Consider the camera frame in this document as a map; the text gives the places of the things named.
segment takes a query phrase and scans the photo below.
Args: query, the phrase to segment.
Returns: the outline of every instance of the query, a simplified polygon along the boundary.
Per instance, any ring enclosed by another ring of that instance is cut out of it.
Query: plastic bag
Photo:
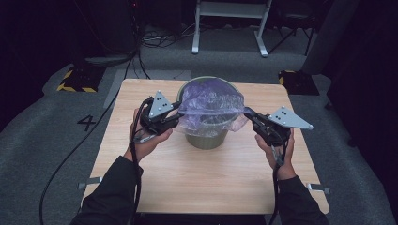
[[[193,80],[183,87],[178,112],[184,116],[176,131],[199,137],[238,131],[248,121],[244,107],[243,95],[232,84],[218,78]]]

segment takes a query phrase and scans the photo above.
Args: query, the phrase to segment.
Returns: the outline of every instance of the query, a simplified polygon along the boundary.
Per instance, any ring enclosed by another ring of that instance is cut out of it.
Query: wooden table
[[[103,176],[129,142],[133,111],[157,90],[175,102],[182,81],[128,79],[122,83],[105,131],[91,177]],[[259,113],[274,113],[281,106],[293,110],[283,86],[234,83],[245,105]],[[311,123],[312,118],[303,118]],[[257,146],[252,124],[228,132],[224,143],[211,150],[190,145],[174,132],[140,162],[145,170],[138,207],[147,213],[271,214],[274,207],[272,170]],[[303,183],[319,184],[313,162],[299,129],[295,130],[293,165]],[[87,186],[84,196],[97,185]],[[323,192],[312,191],[322,212],[329,206]]]

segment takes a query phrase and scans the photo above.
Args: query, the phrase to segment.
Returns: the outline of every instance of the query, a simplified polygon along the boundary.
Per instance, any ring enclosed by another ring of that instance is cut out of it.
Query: black sleeve
[[[298,176],[278,181],[278,184],[280,188],[278,205],[283,225],[329,224],[318,203]]]
[[[133,163],[118,157],[70,224],[127,224],[134,206],[135,177]]]

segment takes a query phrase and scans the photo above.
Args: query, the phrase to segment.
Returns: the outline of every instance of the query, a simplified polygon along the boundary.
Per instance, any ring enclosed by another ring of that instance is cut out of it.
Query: black cable
[[[131,220],[130,220],[131,224],[134,224],[135,214],[137,213],[138,204],[140,202],[141,186],[142,186],[140,165],[138,164],[137,152],[135,149],[135,135],[141,130],[141,129],[137,130],[137,125],[139,123],[139,118],[141,117],[141,114],[143,112],[143,108],[148,103],[148,101],[149,101],[149,99],[146,99],[143,101],[140,108],[138,109],[138,113],[135,115],[135,119],[133,122],[134,124],[132,126],[132,131],[131,131],[132,135],[130,137],[130,144],[129,144],[131,155],[132,155],[132,163],[133,163],[135,174],[136,174],[135,179],[137,182],[137,189],[135,191],[135,198],[134,198],[134,207],[132,208],[132,214],[131,214]]]
[[[282,151],[282,162],[284,162],[284,157],[286,156],[286,149],[287,149],[287,144],[284,144],[283,138],[281,137],[281,135],[279,135],[278,132],[276,132],[274,129],[270,129],[271,132],[273,132],[276,136],[278,136],[278,138],[281,140],[281,144],[283,147],[283,151]],[[273,182],[273,186],[274,186],[274,211],[272,213],[271,219],[269,220],[269,224],[268,225],[272,225],[272,223],[274,222],[277,214],[278,214],[278,170],[281,168],[281,165],[279,165],[278,163],[276,163],[275,168],[272,171],[272,182]]]
[[[124,79],[126,79],[126,77],[127,77],[127,71],[129,70],[129,66],[130,66],[131,60],[129,61],[129,63],[126,66]],[[90,131],[88,131],[88,133],[83,137],[83,139],[68,153],[68,155],[62,160],[62,162],[58,165],[58,167],[55,169],[55,171],[51,175],[49,181],[46,184],[46,187],[41,192],[40,202],[39,202],[39,205],[38,205],[38,217],[39,217],[39,220],[40,220],[40,225],[44,224],[44,221],[43,221],[43,202],[44,202],[44,197],[46,195],[47,189],[49,188],[51,182],[53,181],[53,179],[55,178],[55,176],[59,172],[59,170],[62,168],[62,166],[65,164],[65,162],[70,158],[70,156],[72,156],[73,153],[76,152],[76,150],[82,145],[82,143],[84,143],[84,141],[90,136],[90,134],[94,131],[94,129],[99,125],[99,123],[102,120],[102,118],[109,111],[109,109],[111,108],[112,104],[116,100],[116,97],[118,96],[118,94],[119,94],[119,90],[115,94],[115,96],[112,99],[112,101],[109,103],[108,107],[102,113],[102,115],[100,116],[100,118],[97,121],[97,123],[93,126],[93,128],[90,129]]]
[[[146,78],[151,80],[149,75],[146,73],[144,62],[141,59],[141,51],[140,50],[138,50],[138,60],[140,62],[141,69],[143,70],[144,74],[146,75]]]

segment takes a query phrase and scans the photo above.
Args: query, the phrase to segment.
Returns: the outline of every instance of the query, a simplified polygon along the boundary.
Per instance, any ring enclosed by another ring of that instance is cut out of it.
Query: metal stand
[[[199,53],[199,24],[200,16],[221,16],[261,19],[260,29],[254,31],[261,56],[267,57],[267,49],[264,45],[262,35],[267,21],[272,0],[267,0],[265,4],[241,4],[241,3],[218,3],[218,2],[196,2],[195,34],[193,36],[192,53]]]

